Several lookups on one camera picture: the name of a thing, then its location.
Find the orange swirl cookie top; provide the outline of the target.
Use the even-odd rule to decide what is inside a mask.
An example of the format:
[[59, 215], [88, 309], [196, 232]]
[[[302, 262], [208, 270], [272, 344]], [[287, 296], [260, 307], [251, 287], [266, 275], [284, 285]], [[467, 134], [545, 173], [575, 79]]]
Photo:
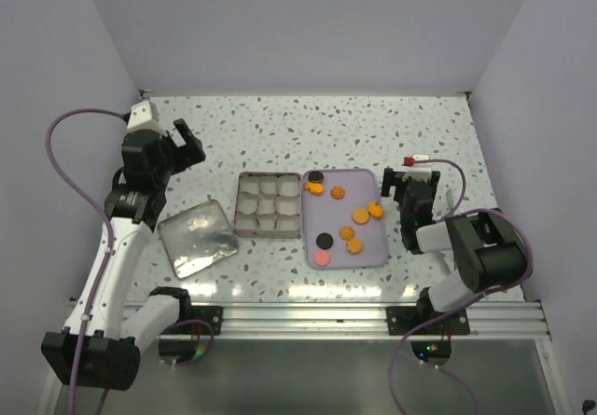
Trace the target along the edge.
[[345, 189], [341, 186], [332, 187], [330, 190], [330, 196], [335, 200], [341, 200], [345, 197]]

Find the orange swirl cookie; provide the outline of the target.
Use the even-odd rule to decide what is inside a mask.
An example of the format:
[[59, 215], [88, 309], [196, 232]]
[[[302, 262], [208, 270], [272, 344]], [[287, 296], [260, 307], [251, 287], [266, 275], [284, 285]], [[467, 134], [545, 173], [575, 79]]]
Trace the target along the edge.
[[332, 187], [330, 190], [330, 196], [335, 200], [341, 200], [345, 197], [345, 189], [341, 186]]
[[340, 229], [340, 238], [346, 242], [352, 240], [355, 236], [355, 230], [353, 227], [344, 226]]

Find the black sandwich cookie top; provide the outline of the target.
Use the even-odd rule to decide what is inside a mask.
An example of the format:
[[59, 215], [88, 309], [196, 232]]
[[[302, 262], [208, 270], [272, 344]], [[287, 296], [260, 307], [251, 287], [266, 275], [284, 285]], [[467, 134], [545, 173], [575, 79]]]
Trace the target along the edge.
[[324, 175], [320, 171], [311, 171], [308, 174], [308, 181], [321, 184], [324, 181]]

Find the orange flower cookie top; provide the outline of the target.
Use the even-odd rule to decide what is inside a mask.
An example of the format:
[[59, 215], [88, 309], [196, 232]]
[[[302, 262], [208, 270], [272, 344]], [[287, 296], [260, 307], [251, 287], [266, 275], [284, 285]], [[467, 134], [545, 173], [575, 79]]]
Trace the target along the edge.
[[315, 195], [315, 196], [321, 196], [325, 192], [325, 188], [324, 188], [323, 184], [319, 183], [319, 182], [307, 181], [305, 183], [304, 189], [306, 191], [309, 191], [312, 195]]

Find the orange flower cookie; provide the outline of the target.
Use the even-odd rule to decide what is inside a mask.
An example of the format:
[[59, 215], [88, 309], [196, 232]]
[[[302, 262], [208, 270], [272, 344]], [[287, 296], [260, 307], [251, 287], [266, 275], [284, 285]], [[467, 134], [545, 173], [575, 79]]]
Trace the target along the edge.
[[351, 255], [357, 255], [363, 251], [364, 244], [357, 238], [351, 238], [347, 241], [346, 248]]
[[383, 208], [376, 201], [370, 202], [368, 204], [368, 213], [371, 217], [373, 217], [375, 219], [381, 219], [384, 216]]
[[304, 189], [306, 191], [309, 191], [312, 195], [315, 195], [315, 196], [321, 196], [325, 192], [325, 188], [324, 188], [323, 184], [319, 183], [319, 182], [307, 181], [305, 183]]

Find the lilac plastic tray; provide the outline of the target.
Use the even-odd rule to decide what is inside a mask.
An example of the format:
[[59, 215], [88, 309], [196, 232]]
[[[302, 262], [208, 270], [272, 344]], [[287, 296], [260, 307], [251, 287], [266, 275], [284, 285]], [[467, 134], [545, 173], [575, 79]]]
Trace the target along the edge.
[[[320, 171], [324, 175], [322, 182], [325, 192], [321, 196], [312, 195], [304, 189], [308, 181], [306, 172], [302, 178], [302, 226], [306, 259], [314, 269], [341, 270], [356, 268], [375, 268], [387, 261], [388, 244], [386, 240], [383, 218], [375, 219], [369, 216], [364, 225], [356, 224], [352, 219], [352, 212], [357, 208], [368, 209], [370, 202], [381, 204], [378, 181], [375, 174], [367, 169], [331, 169]], [[345, 189], [345, 197], [335, 200], [330, 196], [332, 187], [341, 186]], [[363, 251], [351, 255], [346, 248], [346, 241], [340, 238], [340, 229], [344, 226], [353, 227], [355, 238], [363, 244]], [[316, 237], [322, 233], [330, 233], [334, 238], [333, 246], [326, 250], [330, 254], [330, 262], [326, 267], [317, 267], [313, 263], [313, 255], [320, 251], [316, 246]]]

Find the black round cookie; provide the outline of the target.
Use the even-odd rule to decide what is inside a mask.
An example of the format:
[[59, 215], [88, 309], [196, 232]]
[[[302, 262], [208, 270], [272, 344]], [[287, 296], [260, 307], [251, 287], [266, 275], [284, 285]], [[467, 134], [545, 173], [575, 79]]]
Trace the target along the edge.
[[334, 238], [330, 233], [322, 232], [315, 240], [316, 246], [321, 250], [328, 250], [334, 244]]

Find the pink round cookie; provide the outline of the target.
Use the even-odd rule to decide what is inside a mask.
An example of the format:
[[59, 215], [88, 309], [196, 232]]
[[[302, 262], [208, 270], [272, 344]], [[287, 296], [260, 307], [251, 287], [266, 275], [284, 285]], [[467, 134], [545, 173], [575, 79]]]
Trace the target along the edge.
[[312, 260], [317, 267], [326, 267], [330, 262], [330, 254], [326, 250], [320, 250], [313, 255]]

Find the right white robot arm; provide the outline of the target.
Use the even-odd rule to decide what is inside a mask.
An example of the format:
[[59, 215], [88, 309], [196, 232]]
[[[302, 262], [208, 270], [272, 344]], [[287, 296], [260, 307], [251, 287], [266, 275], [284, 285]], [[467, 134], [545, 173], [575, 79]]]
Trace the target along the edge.
[[465, 308], [493, 291], [521, 284], [532, 271], [527, 242], [498, 209], [462, 214], [453, 211], [436, 220], [433, 206], [440, 173], [424, 172], [424, 162], [406, 158], [404, 172], [386, 168], [381, 195], [398, 204], [400, 235], [414, 255], [452, 253], [455, 270], [424, 288], [412, 308], [390, 307], [392, 334], [437, 333], [455, 326]]

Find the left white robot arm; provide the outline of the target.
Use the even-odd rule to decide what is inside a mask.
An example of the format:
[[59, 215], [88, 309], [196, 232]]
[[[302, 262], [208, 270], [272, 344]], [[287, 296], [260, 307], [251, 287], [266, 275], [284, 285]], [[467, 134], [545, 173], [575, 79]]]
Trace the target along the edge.
[[124, 318], [134, 270], [166, 204], [173, 175], [205, 161], [201, 141], [179, 118], [168, 132], [136, 129], [121, 145], [122, 165], [115, 172], [104, 204], [97, 256], [85, 287], [58, 332], [45, 334], [41, 352], [59, 380], [78, 386], [125, 391], [132, 386], [144, 350], [169, 329], [180, 334], [193, 325], [187, 290], [159, 286], [130, 318]]

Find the orange flower cookie right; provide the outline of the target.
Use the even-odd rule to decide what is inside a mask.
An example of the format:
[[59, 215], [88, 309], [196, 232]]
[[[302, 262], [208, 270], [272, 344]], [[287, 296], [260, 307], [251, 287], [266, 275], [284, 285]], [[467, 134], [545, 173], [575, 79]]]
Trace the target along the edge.
[[376, 201], [370, 202], [368, 204], [368, 213], [371, 217], [373, 217], [375, 219], [381, 219], [384, 216], [383, 208]]

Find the round orange cookie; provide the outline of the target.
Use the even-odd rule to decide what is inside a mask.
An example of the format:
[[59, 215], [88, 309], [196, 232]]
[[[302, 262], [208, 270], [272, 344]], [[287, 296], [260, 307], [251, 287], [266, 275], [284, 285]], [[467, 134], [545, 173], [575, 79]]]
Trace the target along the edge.
[[358, 225], [364, 225], [369, 221], [369, 212], [366, 208], [357, 208], [352, 212], [352, 219]]

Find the orange swirl cookie lower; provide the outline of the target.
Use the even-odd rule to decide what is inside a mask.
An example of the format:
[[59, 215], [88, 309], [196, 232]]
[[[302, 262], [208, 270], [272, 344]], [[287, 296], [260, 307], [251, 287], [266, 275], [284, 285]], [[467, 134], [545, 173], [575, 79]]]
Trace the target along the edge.
[[352, 240], [355, 236], [355, 230], [353, 227], [344, 226], [340, 229], [340, 238], [346, 242]]

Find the orange flower cookie lower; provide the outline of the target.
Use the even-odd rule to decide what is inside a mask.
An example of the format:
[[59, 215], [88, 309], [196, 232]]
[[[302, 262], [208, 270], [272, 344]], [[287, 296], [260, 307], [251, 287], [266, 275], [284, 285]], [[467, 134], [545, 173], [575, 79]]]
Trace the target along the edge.
[[357, 255], [363, 251], [364, 244], [357, 238], [351, 238], [347, 241], [346, 248], [351, 255]]

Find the silver tin lid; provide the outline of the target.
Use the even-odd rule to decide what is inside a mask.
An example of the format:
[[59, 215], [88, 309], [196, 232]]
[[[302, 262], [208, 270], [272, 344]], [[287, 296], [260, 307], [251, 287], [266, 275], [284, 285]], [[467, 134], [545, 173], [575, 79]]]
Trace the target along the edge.
[[186, 279], [234, 256], [239, 241], [217, 200], [208, 200], [158, 224], [174, 275]]

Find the square cookie tin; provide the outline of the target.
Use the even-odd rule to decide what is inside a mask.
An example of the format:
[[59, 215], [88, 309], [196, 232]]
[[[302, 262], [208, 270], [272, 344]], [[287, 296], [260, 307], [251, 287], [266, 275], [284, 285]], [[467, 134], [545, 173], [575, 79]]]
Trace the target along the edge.
[[246, 239], [298, 239], [302, 231], [299, 173], [239, 174], [233, 228]]

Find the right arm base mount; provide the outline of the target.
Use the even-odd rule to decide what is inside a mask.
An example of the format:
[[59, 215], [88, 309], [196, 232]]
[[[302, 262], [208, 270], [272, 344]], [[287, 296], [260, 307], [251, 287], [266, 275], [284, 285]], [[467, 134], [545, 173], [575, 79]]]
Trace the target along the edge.
[[446, 365], [452, 354], [452, 341], [471, 334], [466, 310], [449, 316], [438, 312], [424, 313], [415, 306], [385, 308], [386, 325], [390, 336], [400, 338], [399, 351], [411, 352], [414, 357], [433, 366]]

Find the aluminium rail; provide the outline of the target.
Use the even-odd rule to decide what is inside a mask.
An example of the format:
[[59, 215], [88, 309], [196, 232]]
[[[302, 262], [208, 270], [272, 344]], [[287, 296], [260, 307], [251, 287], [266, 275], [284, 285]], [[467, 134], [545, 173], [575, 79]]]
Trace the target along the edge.
[[[221, 305], [226, 340], [398, 340], [380, 303], [242, 303]], [[548, 324], [538, 303], [480, 302], [466, 310], [467, 335], [453, 340], [545, 340]]]

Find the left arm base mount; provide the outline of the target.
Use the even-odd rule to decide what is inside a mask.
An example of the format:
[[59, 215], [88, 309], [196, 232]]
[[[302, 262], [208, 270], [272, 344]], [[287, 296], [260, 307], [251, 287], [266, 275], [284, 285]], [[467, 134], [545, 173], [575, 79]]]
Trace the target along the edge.
[[190, 366], [204, 359], [221, 333], [223, 308], [193, 307], [189, 317], [170, 325], [158, 339], [160, 359], [173, 367]]

